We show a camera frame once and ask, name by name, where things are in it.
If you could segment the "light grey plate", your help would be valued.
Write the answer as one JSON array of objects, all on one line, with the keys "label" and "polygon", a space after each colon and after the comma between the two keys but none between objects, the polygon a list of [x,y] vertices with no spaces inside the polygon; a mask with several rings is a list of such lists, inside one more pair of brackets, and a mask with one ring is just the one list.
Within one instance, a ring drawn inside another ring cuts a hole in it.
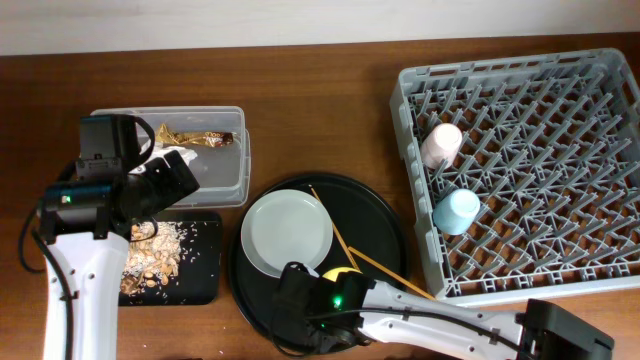
[{"label": "light grey plate", "polygon": [[292,261],[318,267],[332,247],[334,232],[319,200],[300,190],[283,189],[250,206],[240,235],[249,262],[261,273],[278,278]]}]

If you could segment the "wooden chopstick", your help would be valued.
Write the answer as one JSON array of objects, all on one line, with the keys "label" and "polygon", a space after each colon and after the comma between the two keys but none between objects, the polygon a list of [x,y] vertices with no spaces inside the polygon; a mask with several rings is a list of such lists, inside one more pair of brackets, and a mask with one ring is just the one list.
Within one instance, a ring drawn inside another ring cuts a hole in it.
[{"label": "wooden chopstick", "polygon": [[[312,195],[316,198],[316,200],[318,200],[321,204],[324,205],[324,203],[322,202],[321,198],[319,197],[318,193],[316,192],[316,190],[314,189],[314,187],[312,185],[309,185],[309,189],[311,190]],[[357,271],[360,271],[359,266],[357,265],[355,259],[353,258],[351,252],[348,249],[348,246],[346,244],[346,242],[344,241],[341,233],[339,232],[338,228],[336,227],[335,223],[333,222],[333,219],[330,217],[331,220],[331,225],[332,225],[332,229],[334,232],[334,235],[336,237],[336,239],[338,240],[338,243],[340,244],[340,247],[342,248],[345,256],[347,257],[349,263],[351,264],[351,267]]]},{"label": "wooden chopstick", "polygon": [[385,267],[382,264],[378,263],[374,259],[372,259],[369,256],[365,255],[364,253],[360,252],[356,248],[354,248],[352,246],[349,246],[348,250],[349,250],[349,252],[351,254],[354,254],[357,257],[359,257],[360,259],[362,259],[365,262],[369,263],[370,265],[373,265],[378,270],[384,272],[386,275],[392,277],[394,280],[400,282],[402,285],[404,285],[405,287],[407,287],[410,290],[414,291],[415,293],[417,293],[417,294],[419,294],[419,295],[423,296],[424,298],[429,299],[431,301],[436,301],[436,298],[434,296],[430,295],[429,293],[427,293],[426,291],[424,291],[423,289],[421,289],[417,285],[411,283],[407,279],[401,277],[400,275],[398,275],[395,272],[391,271],[390,269],[388,269],[387,267]]}]

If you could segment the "blue plastic cup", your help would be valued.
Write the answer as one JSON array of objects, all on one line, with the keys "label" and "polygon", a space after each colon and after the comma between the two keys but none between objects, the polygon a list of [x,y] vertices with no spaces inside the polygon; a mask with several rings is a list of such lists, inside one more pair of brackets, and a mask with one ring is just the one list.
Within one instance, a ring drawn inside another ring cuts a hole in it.
[{"label": "blue plastic cup", "polygon": [[442,199],[433,211],[433,222],[443,233],[461,235],[474,222],[480,210],[478,196],[468,189],[458,189]]}]

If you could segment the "pink plastic cup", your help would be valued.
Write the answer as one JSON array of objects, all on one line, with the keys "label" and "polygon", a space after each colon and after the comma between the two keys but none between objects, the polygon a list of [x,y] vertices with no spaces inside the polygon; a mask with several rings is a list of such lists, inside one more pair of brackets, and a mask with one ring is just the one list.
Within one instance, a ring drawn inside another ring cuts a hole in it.
[{"label": "pink plastic cup", "polygon": [[462,146],[463,134],[456,126],[448,123],[437,125],[421,145],[423,163],[430,169],[438,169],[442,162],[451,167]]}]

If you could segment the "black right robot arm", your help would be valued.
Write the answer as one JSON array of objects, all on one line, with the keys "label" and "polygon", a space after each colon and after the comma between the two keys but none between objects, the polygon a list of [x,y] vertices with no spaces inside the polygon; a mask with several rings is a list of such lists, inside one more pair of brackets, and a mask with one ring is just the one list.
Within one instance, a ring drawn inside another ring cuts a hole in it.
[{"label": "black right robot arm", "polygon": [[315,354],[380,342],[458,359],[610,360],[615,346],[603,331],[544,300],[528,300],[523,312],[472,310],[358,272],[328,279],[299,262],[285,266],[274,302],[303,322]]}]

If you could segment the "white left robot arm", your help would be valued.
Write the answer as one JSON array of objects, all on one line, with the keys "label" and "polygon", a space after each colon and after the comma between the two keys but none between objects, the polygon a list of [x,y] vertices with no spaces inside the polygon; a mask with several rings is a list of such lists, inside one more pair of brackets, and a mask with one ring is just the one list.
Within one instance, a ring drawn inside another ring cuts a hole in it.
[{"label": "white left robot arm", "polygon": [[132,226],[194,193],[199,184],[183,158],[153,157],[125,114],[80,122],[80,155],[70,174],[44,192],[32,236],[46,260],[46,359],[113,359],[121,275]]}]

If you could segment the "food scraps and rice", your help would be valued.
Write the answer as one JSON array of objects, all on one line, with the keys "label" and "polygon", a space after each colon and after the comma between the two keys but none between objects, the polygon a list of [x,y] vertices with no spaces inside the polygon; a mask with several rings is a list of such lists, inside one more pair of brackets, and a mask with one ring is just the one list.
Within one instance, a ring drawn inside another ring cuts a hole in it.
[{"label": "food scraps and rice", "polygon": [[167,304],[170,290],[186,284],[187,266],[200,256],[195,222],[145,222],[132,227],[120,294],[130,302],[143,296]]}]

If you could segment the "gold snack wrapper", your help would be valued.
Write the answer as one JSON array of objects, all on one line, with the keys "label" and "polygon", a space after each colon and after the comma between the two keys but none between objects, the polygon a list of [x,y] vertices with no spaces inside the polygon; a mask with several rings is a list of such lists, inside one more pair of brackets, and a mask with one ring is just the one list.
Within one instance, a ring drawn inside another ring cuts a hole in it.
[{"label": "gold snack wrapper", "polygon": [[162,124],[155,132],[155,141],[174,146],[198,145],[218,148],[233,144],[234,136],[228,132],[174,132],[166,124]]}]

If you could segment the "yellow bowl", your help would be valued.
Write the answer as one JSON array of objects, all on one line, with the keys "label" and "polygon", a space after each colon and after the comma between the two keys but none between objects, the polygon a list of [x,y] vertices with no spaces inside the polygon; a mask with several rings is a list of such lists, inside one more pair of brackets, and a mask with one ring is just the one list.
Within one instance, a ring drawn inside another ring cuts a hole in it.
[{"label": "yellow bowl", "polygon": [[323,278],[332,282],[336,282],[339,275],[346,273],[359,273],[359,270],[351,267],[338,267],[324,273]]}]

